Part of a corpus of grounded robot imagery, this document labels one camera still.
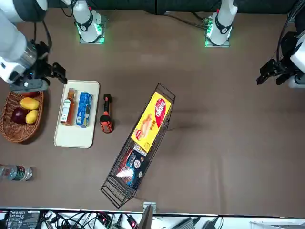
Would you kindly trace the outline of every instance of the white tray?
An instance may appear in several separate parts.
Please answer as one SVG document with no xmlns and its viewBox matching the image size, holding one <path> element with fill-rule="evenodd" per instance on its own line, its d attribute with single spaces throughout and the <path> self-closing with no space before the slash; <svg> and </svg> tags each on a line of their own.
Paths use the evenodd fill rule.
<svg viewBox="0 0 305 229">
<path fill-rule="evenodd" d="M 75 112 L 74 112 L 74 125 L 64 126 L 60 123 L 61 111 L 63 101 L 68 96 L 69 88 L 76 90 L 75 100 Z M 61 107 L 59 109 L 57 125 L 54 136 L 54 145 L 60 147 L 75 147 L 75 148 L 89 148 L 93 142 L 94 124 L 96 118 L 97 102 L 99 98 L 100 84 L 97 81 L 79 81 L 68 80 L 63 88 L 61 97 Z M 81 92 L 88 92 L 92 95 L 92 103 L 89 116 L 89 126 L 87 128 L 81 128 L 76 125 L 76 116 L 78 110 L 78 103 L 80 100 Z"/>
</svg>

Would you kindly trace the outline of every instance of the blue box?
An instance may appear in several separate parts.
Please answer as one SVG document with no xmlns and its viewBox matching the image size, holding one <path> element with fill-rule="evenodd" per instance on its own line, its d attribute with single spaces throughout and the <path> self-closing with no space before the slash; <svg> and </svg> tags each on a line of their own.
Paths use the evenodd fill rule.
<svg viewBox="0 0 305 229">
<path fill-rule="evenodd" d="M 82 128 L 86 128 L 89 125 L 91 102 L 92 95 L 90 95 L 88 92 L 82 92 L 80 95 L 80 102 L 78 105 L 76 118 L 76 124 Z"/>
</svg>

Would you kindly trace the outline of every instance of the wicker basket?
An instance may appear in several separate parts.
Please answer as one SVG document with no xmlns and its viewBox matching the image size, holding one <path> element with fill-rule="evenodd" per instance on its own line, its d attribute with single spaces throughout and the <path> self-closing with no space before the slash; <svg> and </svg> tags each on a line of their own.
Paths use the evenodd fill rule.
<svg viewBox="0 0 305 229">
<path fill-rule="evenodd" d="M 43 92 L 40 92 L 40 95 L 34 98 L 40 102 L 40 106 L 38 110 L 38 118 L 35 124 L 20 125 L 14 123 L 11 120 L 11 115 L 14 109 L 17 107 L 21 107 L 20 100 L 23 98 L 24 96 L 21 94 L 9 92 L 5 101 L 4 108 L 2 110 L 0 130 L 2 132 L 3 137 L 10 142 L 21 143 L 25 140 L 28 140 L 36 132 L 41 121 L 41 114 L 43 107 Z"/>
</svg>

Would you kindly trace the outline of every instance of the red logo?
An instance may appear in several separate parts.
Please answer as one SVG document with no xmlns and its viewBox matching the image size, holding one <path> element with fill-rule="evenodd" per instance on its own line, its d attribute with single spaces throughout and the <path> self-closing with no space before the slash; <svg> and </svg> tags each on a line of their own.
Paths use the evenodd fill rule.
<svg viewBox="0 0 305 229">
<path fill-rule="evenodd" d="M 135 134 L 135 137 L 139 140 L 141 136 L 141 130 L 138 130 Z"/>
<path fill-rule="evenodd" d="M 158 99 L 154 112 L 156 116 L 157 126 L 160 127 L 166 111 L 165 101 L 163 99 Z"/>
</svg>

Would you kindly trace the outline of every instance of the water bottle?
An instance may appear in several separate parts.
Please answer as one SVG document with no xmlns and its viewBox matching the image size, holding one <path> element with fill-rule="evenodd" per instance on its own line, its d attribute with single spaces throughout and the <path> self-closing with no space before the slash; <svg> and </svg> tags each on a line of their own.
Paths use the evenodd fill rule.
<svg viewBox="0 0 305 229">
<path fill-rule="evenodd" d="M 30 167 L 15 165 L 0 165 L 0 179 L 7 180 L 28 180 L 33 175 Z"/>
</svg>

